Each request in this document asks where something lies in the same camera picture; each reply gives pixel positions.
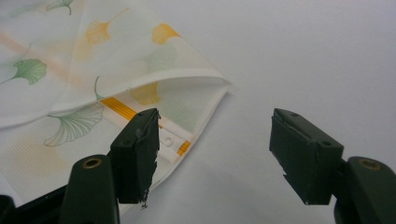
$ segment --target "white background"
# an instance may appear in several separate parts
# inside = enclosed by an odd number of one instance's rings
[[[396,2],[144,0],[233,83],[174,173],[122,223],[334,223],[269,151],[275,107],[396,171]]]

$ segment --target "printed leaf pattern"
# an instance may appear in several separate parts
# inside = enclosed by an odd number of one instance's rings
[[[98,20],[91,22],[87,31],[85,32],[85,36],[87,36],[88,42],[93,44],[100,44],[110,39],[111,35],[108,33],[108,26],[112,21],[114,21],[114,19],[116,19],[120,14],[127,10],[129,10],[129,8],[125,8],[123,11],[121,11],[119,14],[117,14],[107,22],[99,22]]]
[[[95,80],[95,84],[94,84],[94,86],[93,86],[93,90],[94,90],[95,95],[96,95],[96,100],[97,100],[97,101],[101,101],[101,100],[104,100],[105,97],[99,95],[99,93],[98,93],[98,90],[97,90],[97,87],[96,87],[97,84],[98,84],[98,80],[99,80],[99,77],[97,77],[96,80]]]
[[[48,147],[60,146],[65,142],[72,142],[87,134],[93,126],[102,120],[104,107],[99,104],[86,105],[81,109],[63,116],[50,116],[61,122],[58,132],[44,141]]]
[[[137,89],[131,90],[131,95],[141,105],[151,105],[158,103],[161,98],[157,93],[158,82],[148,84]]]
[[[170,37],[180,36],[170,25],[161,23],[152,30],[152,41],[162,45]]]
[[[148,72],[153,73],[157,71],[163,71],[175,67],[175,60],[177,58],[177,52],[175,47],[169,43],[164,46],[160,46],[149,58],[148,58]],[[148,84],[143,87],[131,90],[131,95],[141,105],[151,105],[161,101],[158,96],[158,82]]]
[[[22,60],[15,63],[14,66],[18,68],[17,74],[0,84],[13,78],[23,77],[29,81],[29,85],[33,85],[47,73],[47,66],[38,59]]]
[[[72,4],[74,0],[57,0],[49,5],[47,5],[46,10],[50,11],[58,7],[68,7],[69,8],[69,15],[72,14],[72,8],[70,4]]]

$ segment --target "ginkgo leaf print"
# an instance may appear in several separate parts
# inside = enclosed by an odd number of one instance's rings
[[[170,37],[180,36],[170,25],[161,23],[152,30],[152,41],[162,45]]]
[[[91,22],[87,31],[85,32],[85,36],[87,36],[88,42],[93,44],[100,44],[104,41],[107,41],[111,37],[108,33],[108,26],[112,21],[114,21],[114,19],[116,19],[120,14],[127,10],[129,10],[129,8],[125,8],[123,11],[121,11],[119,14],[117,14],[107,22],[100,22],[98,20]]]
[[[10,79],[0,82],[0,84],[14,78],[23,77],[29,81],[29,85],[33,85],[47,73],[47,66],[38,59],[22,60],[14,63],[14,66],[18,68],[17,74]]]
[[[101,101],[101,100],[104,100],[105,97],[99,95],[99,93],[98,93],[98,90],[97,90],[97,87],[96,87],[97,84],[98,84],[98,80],[99,80],[99,77],[97,77],[96,80],[95,80],[95,84],[94,84],[94,86],[93,86],[93,90],[94,90],[95,95],[96,95],[96,100],[97,100],[97,101]]]
[[[72,14],[72,8],[70,7],[70,4],[72,4],[74,0],[57,0],[49,5],[47,5],[46,10],[50,11],[58,7],[67,7],[69,8],[69,15]]]
[[[157,88],[158,82],[154,82],[131,90],[131,95],[141,105],[152,105],[161,100],[160,96],[158,96]]]
[[[67,115],[49,117],[58,119],[61,124],[58,132],[44,141],[48,147],[60,146],[65,142],[72,142],[87,134],[93,126],[102,120],[104,107],[99,104],[86,105],[81,109]]]

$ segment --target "yellow ginkgo leaf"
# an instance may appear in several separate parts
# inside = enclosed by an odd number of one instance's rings
[[[152,41],[162,45],[172,36],[180,36],[172,27],[166,23],[161,23],[152,30]]]
[[[131,95],[141,105],[152,105],[158,103],[161,100],[157,93],[157,87],[158,82],[154,82],[146,86],[131,90]]]
[[[129,10],[129,8],[125,8],[123,11],[121,11],[119,14],[111,18],[111,20],[107,22],[99,22],[98,20],[95,20],[90,23],[88,26],[87,31],[85,32],[85,36],[87,36],[87,40],[90,43],[93,44],[100,44],[104,41],[107,41],[111,36],[108,33],[108,25],[116,19],[121,13]]]

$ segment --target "white fabric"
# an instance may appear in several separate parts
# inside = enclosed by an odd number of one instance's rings
[[[0,50],[1,193],[18,205],[66,184],[74,162],[107,154],[131,111],[152,107],[162,116],[158,186],[229,86],[135,0],[2,1]]]

